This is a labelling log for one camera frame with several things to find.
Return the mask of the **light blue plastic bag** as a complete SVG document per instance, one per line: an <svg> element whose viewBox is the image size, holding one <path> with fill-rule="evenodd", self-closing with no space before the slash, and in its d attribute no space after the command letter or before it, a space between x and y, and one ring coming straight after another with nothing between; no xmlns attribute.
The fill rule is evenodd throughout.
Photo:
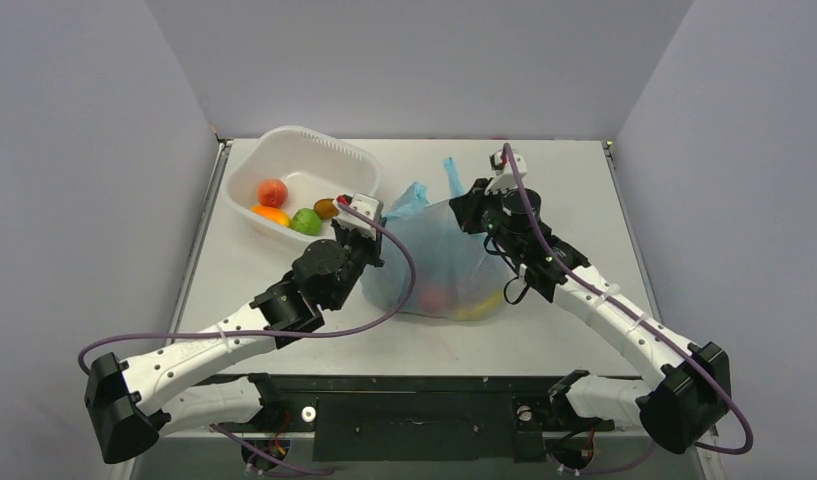
<svg viewBox="0 0 817 480"><path fill-rule="evenodd" d="M361 277L362 295L370 304L381 310L399 306L401 313L452 320L455 308L503 293L509 280L505 263L487 253L484 235L460 230L446 200L430 201L424 184L408 186L383 219L414 266L384 238L383 266Z"/></svg>

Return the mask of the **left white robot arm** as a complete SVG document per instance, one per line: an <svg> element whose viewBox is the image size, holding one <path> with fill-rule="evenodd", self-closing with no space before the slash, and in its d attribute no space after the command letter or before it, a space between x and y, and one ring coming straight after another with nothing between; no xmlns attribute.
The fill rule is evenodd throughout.
<svg viewBox="0 0 817 480"><path fill-rule="evenodd" d="M79 355L84 404L105 463L152 447L176 420L167 403L188 389L247 358L319 337L324 311L341 309L364 269L383 264L381 225L332 226L335 239L309 244L278 282L211 327L125 359Z"/></svg>

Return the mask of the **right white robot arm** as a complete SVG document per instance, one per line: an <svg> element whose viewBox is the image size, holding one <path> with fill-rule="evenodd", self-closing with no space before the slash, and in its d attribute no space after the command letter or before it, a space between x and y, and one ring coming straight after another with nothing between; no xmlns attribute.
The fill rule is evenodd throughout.
<svg viewBox="0 0 817 480"><path fill-rule="evenodd" d="M478 179L449 200L467 234L483 234L510 258L526 285L578 317L631 364L636 380L584 370L550 391L548 413L562 427L600 419L643 428L661 448L682 454L730 410L730 360L716 343L703 346L671 331L632 304L587 257L540 219L531 189L489 194Z"/></svg>

